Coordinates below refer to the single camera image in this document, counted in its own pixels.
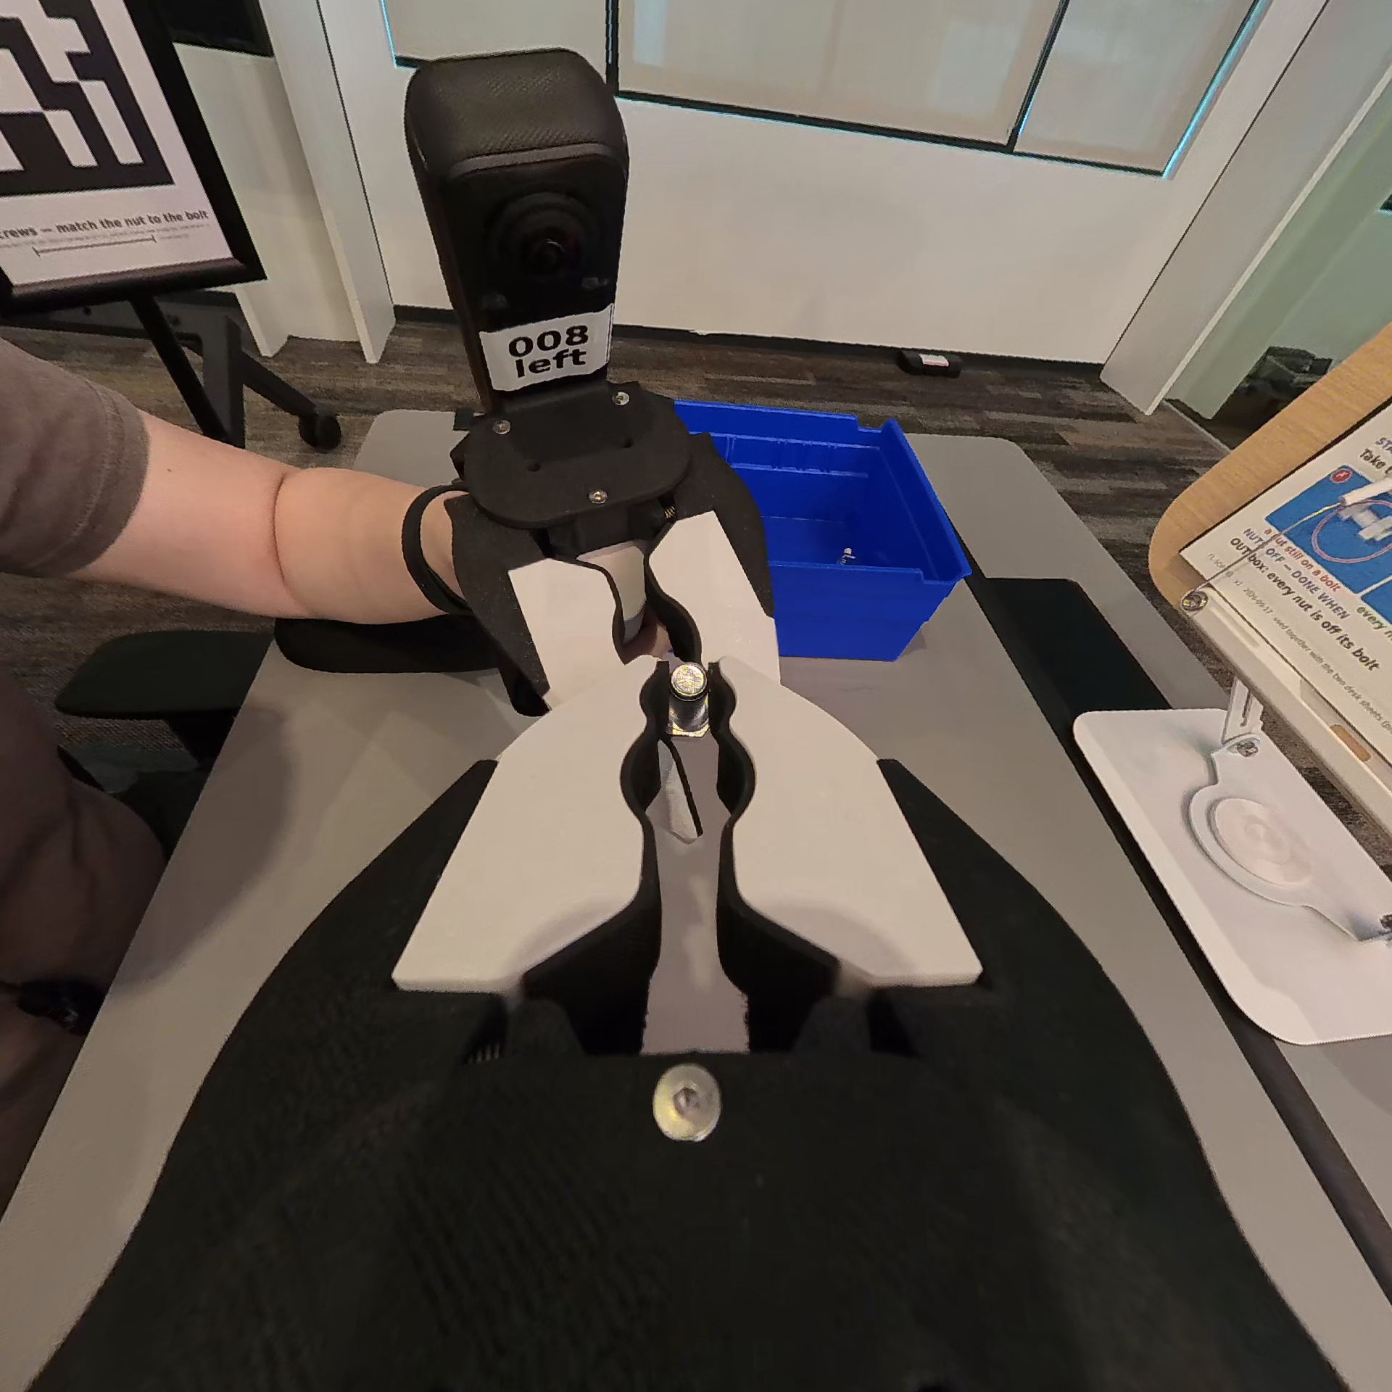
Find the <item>blue plastic bin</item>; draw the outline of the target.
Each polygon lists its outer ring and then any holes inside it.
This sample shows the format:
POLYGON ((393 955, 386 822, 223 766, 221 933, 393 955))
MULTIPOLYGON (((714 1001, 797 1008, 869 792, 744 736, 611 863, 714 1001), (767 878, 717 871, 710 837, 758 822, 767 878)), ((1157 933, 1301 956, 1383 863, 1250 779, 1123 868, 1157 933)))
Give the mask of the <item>blue plastic bin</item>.
POLYGON ((764 523, 781 656, 891 661, 968 577, 968 559, 894 420, 680 398, 764 523), (850 546, 860 559, 840 568, 850 546))

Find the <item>instruction sheet on stand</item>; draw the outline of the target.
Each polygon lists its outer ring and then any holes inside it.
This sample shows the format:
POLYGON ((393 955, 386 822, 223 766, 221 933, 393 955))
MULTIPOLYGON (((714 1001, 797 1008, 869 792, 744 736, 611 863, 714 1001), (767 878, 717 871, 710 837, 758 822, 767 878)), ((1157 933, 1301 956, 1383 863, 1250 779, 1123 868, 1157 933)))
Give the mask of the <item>instruction sheet on stand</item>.
POLYGON ((1383 327, 1200 481, 1185 486, 1160 515, 1150 546, 1150 574, 1160 596, 1188 615, 1228 670, 1302 739, 1324 772, 1376 822, 1388 822, 1388 760, 1372 751, 1178 553, 1381 408, 1388 408, 1388 396, 1392 330, 1383 327))

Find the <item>white board stand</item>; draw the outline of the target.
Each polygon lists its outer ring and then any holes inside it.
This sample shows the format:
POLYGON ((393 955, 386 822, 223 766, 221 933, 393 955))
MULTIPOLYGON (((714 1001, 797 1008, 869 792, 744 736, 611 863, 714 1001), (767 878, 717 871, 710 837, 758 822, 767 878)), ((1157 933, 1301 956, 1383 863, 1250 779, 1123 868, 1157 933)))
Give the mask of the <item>white board stand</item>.
POLYGON ((1388 878, 1268 733, 1101 708, 1072 742, 1248 1018, 1296 1045, 1392 1035, 1388 878))

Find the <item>large framed window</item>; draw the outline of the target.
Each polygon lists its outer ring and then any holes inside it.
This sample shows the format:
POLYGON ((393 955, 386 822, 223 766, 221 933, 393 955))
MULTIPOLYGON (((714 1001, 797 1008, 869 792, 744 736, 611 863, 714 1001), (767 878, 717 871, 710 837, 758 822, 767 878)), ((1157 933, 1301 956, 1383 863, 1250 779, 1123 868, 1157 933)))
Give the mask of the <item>large framed window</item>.
POLYGON ((618 0, 620 95, 1165 176, 1268 2, 618 0))

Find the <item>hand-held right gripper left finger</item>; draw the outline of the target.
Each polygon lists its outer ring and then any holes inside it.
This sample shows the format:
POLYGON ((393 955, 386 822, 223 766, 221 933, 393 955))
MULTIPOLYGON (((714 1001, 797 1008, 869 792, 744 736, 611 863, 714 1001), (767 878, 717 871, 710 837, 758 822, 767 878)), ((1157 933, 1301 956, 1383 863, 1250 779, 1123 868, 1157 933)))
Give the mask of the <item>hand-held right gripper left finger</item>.
POLYGON ((664 720, 668 664, 639 659, 487 761, 393 984, 546 999, 584 1049, 639 1049, 661 937, 648 807, 664 720))

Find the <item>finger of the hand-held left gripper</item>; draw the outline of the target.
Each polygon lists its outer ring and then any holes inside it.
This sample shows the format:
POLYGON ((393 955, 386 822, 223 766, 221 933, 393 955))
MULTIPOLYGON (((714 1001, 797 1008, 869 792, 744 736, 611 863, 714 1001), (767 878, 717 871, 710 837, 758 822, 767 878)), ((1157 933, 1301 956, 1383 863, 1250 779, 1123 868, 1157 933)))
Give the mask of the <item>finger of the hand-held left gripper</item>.
POLYGON ((550 708, 618 670, 620 646, 648 615, 648 554, 540 559, 507 578, 538 651, 550 708))
POLYGON ((717 515, 673 520, 651 550, 651 605, 683 661, 733 656, 781 682, 776 628, 717 515))

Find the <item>tag board on easel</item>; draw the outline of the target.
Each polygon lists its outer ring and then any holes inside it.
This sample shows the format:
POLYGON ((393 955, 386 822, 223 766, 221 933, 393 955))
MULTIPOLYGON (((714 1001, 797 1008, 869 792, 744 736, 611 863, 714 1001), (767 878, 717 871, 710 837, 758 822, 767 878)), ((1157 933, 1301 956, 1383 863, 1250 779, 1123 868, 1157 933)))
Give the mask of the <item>tag board on easel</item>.
POLYGON ((308 447, 339 442, 229 312, 158 305, 265 272, 150 2, 0 5, 0 263, 2 324, 145 337, 201 435, 243 447, 247 387, 308 447))

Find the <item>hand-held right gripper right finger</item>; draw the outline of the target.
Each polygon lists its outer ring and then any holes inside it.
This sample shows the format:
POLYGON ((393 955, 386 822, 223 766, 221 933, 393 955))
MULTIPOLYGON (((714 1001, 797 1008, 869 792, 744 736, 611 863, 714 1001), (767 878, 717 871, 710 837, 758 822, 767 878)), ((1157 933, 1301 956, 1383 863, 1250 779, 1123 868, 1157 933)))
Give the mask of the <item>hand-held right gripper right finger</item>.
POLYGON ((860 736, 753 664, 710 668, 717 956, 747 1039, 791 1045, 829 995, 982 979, 909 822, 860 736))

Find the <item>black round pad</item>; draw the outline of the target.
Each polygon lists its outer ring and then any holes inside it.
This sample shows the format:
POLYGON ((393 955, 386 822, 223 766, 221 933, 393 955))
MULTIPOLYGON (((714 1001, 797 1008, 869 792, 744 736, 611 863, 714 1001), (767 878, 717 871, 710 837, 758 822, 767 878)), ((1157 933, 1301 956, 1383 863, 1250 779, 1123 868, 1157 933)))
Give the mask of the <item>black round pad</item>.
POLYGON ((277 618, 275 645, 291 664, 327 674, 497 670, 484 628, 451 615, 399 622, 277 618))

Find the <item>black office chair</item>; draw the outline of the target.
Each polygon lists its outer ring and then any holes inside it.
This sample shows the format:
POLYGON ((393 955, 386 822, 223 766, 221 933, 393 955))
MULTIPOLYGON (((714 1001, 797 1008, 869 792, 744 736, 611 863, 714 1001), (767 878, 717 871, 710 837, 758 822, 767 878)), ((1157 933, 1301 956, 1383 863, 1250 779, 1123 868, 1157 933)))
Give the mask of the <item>black office chair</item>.
POLYGON ((107 792, 154 773, 206 773, 265 659, 265 633, 163 628, 90 651, 57 693, 82 720, 158 720, 179 751, 89 742, 62 751, 68 767, 107 792))

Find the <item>person's left forearm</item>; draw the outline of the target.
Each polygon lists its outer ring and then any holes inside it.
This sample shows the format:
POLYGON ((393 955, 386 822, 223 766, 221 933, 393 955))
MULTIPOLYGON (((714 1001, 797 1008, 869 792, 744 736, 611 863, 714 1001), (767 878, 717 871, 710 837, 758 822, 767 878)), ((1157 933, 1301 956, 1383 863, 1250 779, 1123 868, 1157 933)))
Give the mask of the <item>person's left forearm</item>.
POLYGON ((402 481, 201 438, 12 342, 0 447, 6 577, 124 581, 265 618, 436 615, 407 574, 420 491, 402 481))

